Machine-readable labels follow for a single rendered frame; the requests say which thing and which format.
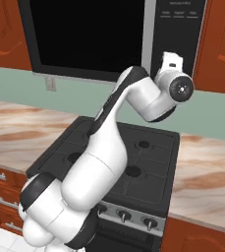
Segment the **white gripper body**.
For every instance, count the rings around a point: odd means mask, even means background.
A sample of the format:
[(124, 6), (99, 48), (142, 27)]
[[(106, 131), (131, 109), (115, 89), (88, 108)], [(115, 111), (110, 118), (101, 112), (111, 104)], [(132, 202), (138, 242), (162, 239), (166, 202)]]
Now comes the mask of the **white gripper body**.
[(163, 64), (167, 66), (183, 65), (183, 58), (174, 52), (163, 52)]

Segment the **black microwave oven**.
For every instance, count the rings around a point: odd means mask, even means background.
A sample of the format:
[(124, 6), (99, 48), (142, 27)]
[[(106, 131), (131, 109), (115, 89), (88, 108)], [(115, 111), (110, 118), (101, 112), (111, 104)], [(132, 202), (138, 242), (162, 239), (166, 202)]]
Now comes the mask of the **black microwave oven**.
[(184, 59), (183, 70), (194, 71), (207, 0), (156, 0), (150, 75), (161, 66), (164, 51)]

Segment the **black microwave door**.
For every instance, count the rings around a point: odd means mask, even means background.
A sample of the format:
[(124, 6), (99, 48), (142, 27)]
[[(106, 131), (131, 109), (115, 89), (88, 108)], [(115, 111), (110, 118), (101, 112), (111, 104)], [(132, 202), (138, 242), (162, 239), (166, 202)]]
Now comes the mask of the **black microwave door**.
[(18, 0), (34, 74), (113, 83), (141, 66), (144, 0)]

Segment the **black stove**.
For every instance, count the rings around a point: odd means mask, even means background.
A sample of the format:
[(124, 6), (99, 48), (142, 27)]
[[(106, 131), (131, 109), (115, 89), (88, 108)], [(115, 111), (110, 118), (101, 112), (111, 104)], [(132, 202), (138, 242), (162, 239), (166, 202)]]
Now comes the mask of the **black stove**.
[[(128, 164), (121, 178), (102, 199), (107, 211), (85, 252), (159, 252), (168, 215), (180, 135), (176, 132), (118, 125), (127, 148)], [(121, 222), (119, 211), (132, 215)], [(144, 219), (157, 227), (147, 230)]]

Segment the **red-brown base cupboard door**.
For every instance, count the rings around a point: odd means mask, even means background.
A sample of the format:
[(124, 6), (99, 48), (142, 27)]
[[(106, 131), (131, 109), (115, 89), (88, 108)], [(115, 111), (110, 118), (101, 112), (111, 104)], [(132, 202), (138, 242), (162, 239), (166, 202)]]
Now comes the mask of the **red-brown base cupboard door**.
[(225, 233), (168, 218), (160, 252), (225, 252)]

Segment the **red-brown wall cupboard door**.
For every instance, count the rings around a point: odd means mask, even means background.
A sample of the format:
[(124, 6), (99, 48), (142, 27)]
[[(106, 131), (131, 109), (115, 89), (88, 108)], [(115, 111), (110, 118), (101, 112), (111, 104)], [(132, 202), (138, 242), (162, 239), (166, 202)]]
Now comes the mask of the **red-brown wall cupboard door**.
[(196, 89), (225, 94), (225, 0), (208, 0), (202, 26)]

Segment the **grey wall socket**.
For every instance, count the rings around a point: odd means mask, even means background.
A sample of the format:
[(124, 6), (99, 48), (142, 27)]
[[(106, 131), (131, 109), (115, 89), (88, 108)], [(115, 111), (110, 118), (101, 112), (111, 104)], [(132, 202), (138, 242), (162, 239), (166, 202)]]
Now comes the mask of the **grey wall socket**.
[(45, 87), (48, 91), (55, 92), (56, 91), (56, 83), (53, 77), (45, 78)]

